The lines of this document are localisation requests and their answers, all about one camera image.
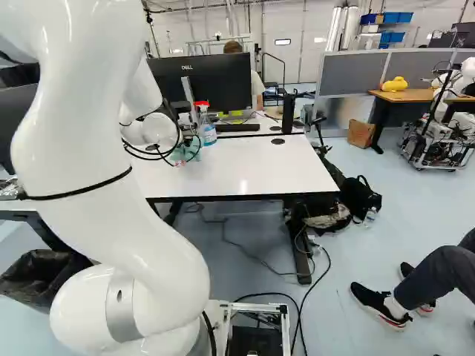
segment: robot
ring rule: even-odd
[[[441,86],[447,78],[447,74],[435,78],[431,85],[433,88],[437,88],[434,92],[434,96],[440,95]],[[442,100],[437,106],[434,114],[434,119],[437,122],[441,122],[448,108],[448,105],[444,102],[444,99],[452,99],[460,94],[473,95],[475,93],[475,57],[467,58],[460,68],[460,70],[454,70],[451,75],[451,81],[442,94]],[[475,116],[471,113],[456,112],[453,115],[451,122],[448,123],[449,128],[457,126],[464,131],[466,136],[475,134]]]
[[[461,94],[475,93],[475,58],[466,59],[459,70],[443,72],[432,81],[434,101],[430,113],[416,123],[405,125],[400,142],[402,155],[418,171],[443,169],[455,171],[464,168],[474,149],[475,116],[456,112],[449,122],[443,122],[448,105],[445,99]]]
[[[150,209],[122,148],[118,117],[133,143],[157,139],[133,122],[162,102],[142,16],[138,0],[6,0],[0,12],[2,35],[41,66],[12,142],[18,177],[52,230],[101,262],[50,311],[55,336],[85,355],[187,355],[209,303],[203,257]]]

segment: white desk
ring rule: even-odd
[[[275,145],[273,139],[285,143]],[[305,135],[219,139],[203,149],[200,162],[179,168],[162,161],[133,158],[131,162],[140,190],[156,212],[155,202],[173,202],[164,218],[169,225],[183,202],[282,199],[286,205],[305,194],[338,191]],[[34,202],[0,201],[0,219],[25,221],[53,250],[70,251],[41,219]],[[287,227],[299,282],[310,284],[307,256],[295,248],[295,244],[300,251],[306,248],[301,224],[290,220]]]
[[[261,128],[259,131],[238,131],[238,132],[220,132],[217,134],[218,138],[225,137],[243,137],[243,136],[276,136],[283,135],[281,131],[272,131],[270,128],[272,126],[282,127],[282,120],[274,121],[269,117],[265,117],[263,114],[257,112],[253,114],[255,117],[246,121],[246,124],[260,124]],[[292,135],[295,134],[305,134],[304,128],[292,128]]]
[[[275,138],[284,139],[274,145]],[[174,168],[133,159],[145,197],[157,202],[239,200],[338,191],[305,135],[219,139],[200,162]]]

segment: keyboard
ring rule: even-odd
[[[259,131],[261,124],[219,124],[216,132]]]

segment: spray bottle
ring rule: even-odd
[[[195,102],[195,106],[200,108],[200,136],[203,146],[211,146],[217,141],[216,127],[208,117],[208,102]]]

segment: person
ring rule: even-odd
[[[243,52],[243,46],[237,41],[228,41],[224,45],[224,53],[241,53]],[[258,72],[251,70],[251,88],[252,96],[256,97],[257,107],[256,110],[264,110],[263,92],[266,90]]]
[[[361,306],[392,329],[404,330],[412,321],[410,311],[430,316],[436,300],[455,288],[475,303],[475,228],[458,246],[439,247],[415,268],[401,263],[399,273],[402,281],[393,293],[372,291],[357,282],[350,286]]]

